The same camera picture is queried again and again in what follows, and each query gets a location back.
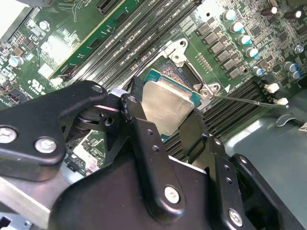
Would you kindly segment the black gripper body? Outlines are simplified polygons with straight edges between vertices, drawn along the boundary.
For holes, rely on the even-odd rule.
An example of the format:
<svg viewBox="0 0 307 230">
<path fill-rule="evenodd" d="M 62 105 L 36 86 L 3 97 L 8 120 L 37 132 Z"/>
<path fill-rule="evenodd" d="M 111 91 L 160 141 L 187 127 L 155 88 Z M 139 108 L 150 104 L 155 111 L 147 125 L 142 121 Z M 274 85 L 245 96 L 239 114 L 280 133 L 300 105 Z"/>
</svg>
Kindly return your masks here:
<svg viewBox="0 0 307 230">
<path fill-rule="evenodd" d="M 135 161 L 127 156 L 72 184 L 51 209 L 51 230 L 221 230 L 209 200 L 209 177 L 170 158 L 187 200 L 184 215 L 162 224 L 148 213 Z"/>
</svg>

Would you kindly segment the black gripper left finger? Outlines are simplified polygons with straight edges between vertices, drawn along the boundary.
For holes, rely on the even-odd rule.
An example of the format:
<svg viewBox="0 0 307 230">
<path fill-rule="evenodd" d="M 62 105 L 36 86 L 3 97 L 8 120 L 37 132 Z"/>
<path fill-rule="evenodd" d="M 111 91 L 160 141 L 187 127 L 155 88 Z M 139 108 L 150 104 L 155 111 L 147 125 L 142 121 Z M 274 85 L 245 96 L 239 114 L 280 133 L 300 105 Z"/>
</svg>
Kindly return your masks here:
<svg viewBox="0 0 307 230">
<path fill-rule="evenodd" d="M 90 130 L 106 133 L 111 157 L 107 166 L 127 156 L 134 159 L 153 219 L 172 224 L 183 216 L 186 199 L 182 187 L 140 101 L 129 93 L 109 94 L 92 81 L 2 110 L 0 173 L 27 181 L 51 179 L 62 165 L 67 142 Z"/>
</svg>

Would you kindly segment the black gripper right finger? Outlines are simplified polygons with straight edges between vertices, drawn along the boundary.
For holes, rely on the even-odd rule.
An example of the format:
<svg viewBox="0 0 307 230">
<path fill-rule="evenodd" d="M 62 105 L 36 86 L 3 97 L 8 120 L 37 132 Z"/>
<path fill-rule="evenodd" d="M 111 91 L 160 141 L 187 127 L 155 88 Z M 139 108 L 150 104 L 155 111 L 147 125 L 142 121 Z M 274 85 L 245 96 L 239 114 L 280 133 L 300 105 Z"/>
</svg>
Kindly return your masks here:
<svg viewBox="0 0 307 230">
<path fill-rule="evenodd" d="M 302 230 L 304 227 L 243 155 L 228 156 L 192 111 L 179 127 L 189 163 L 209 177 L 209 218 L 215 230 Z"/>
</svg>

